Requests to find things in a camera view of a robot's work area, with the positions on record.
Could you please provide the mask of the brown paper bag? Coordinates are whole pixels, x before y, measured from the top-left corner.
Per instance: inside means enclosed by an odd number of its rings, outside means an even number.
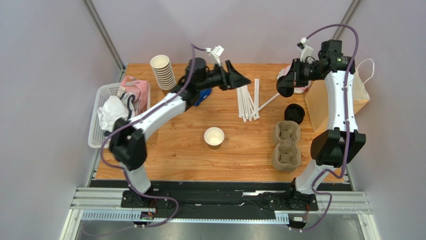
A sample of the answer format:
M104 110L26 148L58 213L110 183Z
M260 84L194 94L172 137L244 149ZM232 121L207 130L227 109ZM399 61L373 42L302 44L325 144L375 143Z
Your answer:
M365 62L371 63L371 66L368 68L371 70L371 75L366 80L362 80L359 76L359 67ZM354 80L352 81L352 99L355 114L370 101L370 96L365 88L365 83L374 76L374 72L375 63L371 58L361 61L355 67ZM323 80L314 81L305 95L304 100L313 131L315 133L325 131L329 115L328 93L325 82Z

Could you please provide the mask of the single brown paper cup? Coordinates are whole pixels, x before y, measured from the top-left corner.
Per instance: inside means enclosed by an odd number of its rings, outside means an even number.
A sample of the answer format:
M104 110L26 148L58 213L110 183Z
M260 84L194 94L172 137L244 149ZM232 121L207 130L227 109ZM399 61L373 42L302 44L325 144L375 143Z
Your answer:
M225 140L225 134L218 127L210 127L204 132L204 141L211 150L217 150Z

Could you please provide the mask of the stack of paper cups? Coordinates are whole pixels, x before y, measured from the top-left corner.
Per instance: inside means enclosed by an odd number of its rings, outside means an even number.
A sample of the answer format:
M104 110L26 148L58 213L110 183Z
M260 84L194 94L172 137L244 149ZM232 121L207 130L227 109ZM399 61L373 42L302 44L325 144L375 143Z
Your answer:
M164 95L167 95L176 86L176 78L169 57L163 54L154 56L150 66L159 88Z

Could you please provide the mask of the aluminium frame post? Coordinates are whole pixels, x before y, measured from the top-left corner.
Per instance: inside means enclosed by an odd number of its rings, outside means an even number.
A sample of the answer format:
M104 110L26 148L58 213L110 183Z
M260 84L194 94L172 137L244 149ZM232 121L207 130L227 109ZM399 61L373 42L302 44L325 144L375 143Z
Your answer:
M356 15L359 7L363 3L363 0L352 0L349 7L347 8L345 14L343 15L340 24L349 25ZM333 40L340 40L345 33L346 28L342 26L338 26L332 36Z
M100 14L97 11L97 8L92 0L82 0L89 16L91 17L97 31L99 32L108 52L110 53L115 65L121 73L126 71L126 65L122 61L117 48L115 47Z

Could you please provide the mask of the left aluminium frame post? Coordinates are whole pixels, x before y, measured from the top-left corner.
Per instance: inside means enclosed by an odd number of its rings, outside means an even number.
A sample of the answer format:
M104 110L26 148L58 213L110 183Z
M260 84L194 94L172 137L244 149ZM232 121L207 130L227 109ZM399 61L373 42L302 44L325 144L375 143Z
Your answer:
M115 47L100 14L97 11L97 8L92 0L82 0L89 16L91 17L97 31L99 32L108 52L110 53L115 65L121 73L126 71L126 65L122 61L117 48Z

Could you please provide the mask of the white pink mesh pouch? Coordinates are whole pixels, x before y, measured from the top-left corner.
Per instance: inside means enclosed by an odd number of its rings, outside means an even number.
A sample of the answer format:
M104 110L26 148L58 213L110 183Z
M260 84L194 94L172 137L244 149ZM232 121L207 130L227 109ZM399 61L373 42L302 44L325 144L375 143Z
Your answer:
M285 75L289 72L290 68L291 68L291 65L288 65L288 66L286 66L285 68L282 68L282 69L279 71L279 73L278 73L278 75L277 75L277 77L276 77L276 80L278 81L280 77L285 76ZM309 90L309 89L310 89L310 87L311 87L311 85L312 85L312 82L311 82L311 81L309 81L309 82L308 82L308 85L306 85L306 86L296 87L296 88L294 88L294 93L295 93L295 94L302 94L302 93L304 93L305 91Z

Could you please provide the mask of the pink cloth item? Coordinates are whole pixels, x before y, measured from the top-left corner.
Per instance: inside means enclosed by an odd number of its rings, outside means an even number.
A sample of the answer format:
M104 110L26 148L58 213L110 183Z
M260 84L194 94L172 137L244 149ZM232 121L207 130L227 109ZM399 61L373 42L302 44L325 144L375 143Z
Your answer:
M140 114L149 108L150 104L150 90L151 86L148 81L136 79L133 76L126 75L119 86L117 97L120 99L127 93L135 96L135 100L132 101L137 107L137 113Z

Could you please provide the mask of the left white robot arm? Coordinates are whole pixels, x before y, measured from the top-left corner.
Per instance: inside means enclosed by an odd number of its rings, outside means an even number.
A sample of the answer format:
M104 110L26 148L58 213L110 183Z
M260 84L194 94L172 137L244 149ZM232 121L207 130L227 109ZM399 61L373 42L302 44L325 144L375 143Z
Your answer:
M169 120L183 114L200 98L200 92L214 87L222 91L234 90L251 81L239 73L230 60L225 66L207 67L203 58L191 59L185 74L163 100L149 110L129 120L118 119L109 137L109 151L119 162L129 188L137 195L148 198L151 182L144 163L148 157L146 142L150 136Z

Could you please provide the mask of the stack of black lids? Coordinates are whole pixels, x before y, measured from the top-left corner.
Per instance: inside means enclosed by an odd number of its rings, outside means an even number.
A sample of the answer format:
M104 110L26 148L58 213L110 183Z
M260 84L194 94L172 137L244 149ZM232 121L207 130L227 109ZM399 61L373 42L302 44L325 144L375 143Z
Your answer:
M300 125L305 117L305 110L299 104L289 104L284 111L284 119L286 121L293 121Z

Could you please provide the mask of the right aluminium frame post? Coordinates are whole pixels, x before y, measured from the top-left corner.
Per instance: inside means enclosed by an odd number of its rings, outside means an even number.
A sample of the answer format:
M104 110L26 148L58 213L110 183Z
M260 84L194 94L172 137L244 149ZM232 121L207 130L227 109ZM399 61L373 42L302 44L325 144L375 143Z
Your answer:
M349 7L347 8L345 14L343 15L340 24L349 25L356 15L359 7L363 3L363 0L352 0ZM345 33L346 28L342 26L338 26L332 36L333 40L340 40Z

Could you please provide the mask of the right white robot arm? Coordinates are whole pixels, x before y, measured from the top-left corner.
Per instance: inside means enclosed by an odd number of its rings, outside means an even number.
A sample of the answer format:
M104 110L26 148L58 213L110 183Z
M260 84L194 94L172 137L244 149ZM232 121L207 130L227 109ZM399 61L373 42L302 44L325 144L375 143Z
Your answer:
M366 143L359 133L353 105L354 57L342 53L340 40L322 42L318 59L308 62L313 49L303 38L297 45L300 58L293 60L288 77L293 86L323 80L327 90L328 123L326 130L311 143L311 162L292 183L286 204L292 210L305 210L316 199L315 190L328 174L337 169L343 174L349 163Z

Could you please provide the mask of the blue folded cloth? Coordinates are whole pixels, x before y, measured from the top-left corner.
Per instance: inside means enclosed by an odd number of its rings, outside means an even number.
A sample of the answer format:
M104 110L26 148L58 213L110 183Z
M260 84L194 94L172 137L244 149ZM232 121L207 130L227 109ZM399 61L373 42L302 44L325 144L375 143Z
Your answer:
M205 89L200 92L200 96L198 101L194 104L195 107L198 107L207 97L209 97L212 93L212 89Z

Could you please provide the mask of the white crumpled garment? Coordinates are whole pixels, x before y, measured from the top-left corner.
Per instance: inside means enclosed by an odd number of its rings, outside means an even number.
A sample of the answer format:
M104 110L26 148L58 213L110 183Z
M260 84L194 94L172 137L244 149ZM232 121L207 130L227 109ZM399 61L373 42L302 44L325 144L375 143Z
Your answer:
M100 129L104 136L113 132L115 121L122 118L129 120L135 116L133 101L136 96L132 93L124 93L121 97L111 95L102 107L97 109L97 116Z

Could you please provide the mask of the black cup lid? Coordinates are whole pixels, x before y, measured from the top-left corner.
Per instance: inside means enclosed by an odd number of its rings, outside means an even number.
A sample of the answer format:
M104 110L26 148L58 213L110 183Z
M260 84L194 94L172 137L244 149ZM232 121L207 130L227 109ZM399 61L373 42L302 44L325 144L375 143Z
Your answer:
M285 98L289 98L294 94L294 81L290 76L281 76L276 83L277 92Z

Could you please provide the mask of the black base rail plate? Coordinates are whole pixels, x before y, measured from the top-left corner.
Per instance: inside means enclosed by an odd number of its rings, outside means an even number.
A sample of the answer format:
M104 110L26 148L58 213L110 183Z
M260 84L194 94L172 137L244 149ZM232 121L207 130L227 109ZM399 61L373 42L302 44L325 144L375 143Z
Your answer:
M138 219L271 220L276 211L318 211L319 196L297 193L289 182L153 181L144 196L124 180L94 180L91 188L120 188L118 206L141 210Z

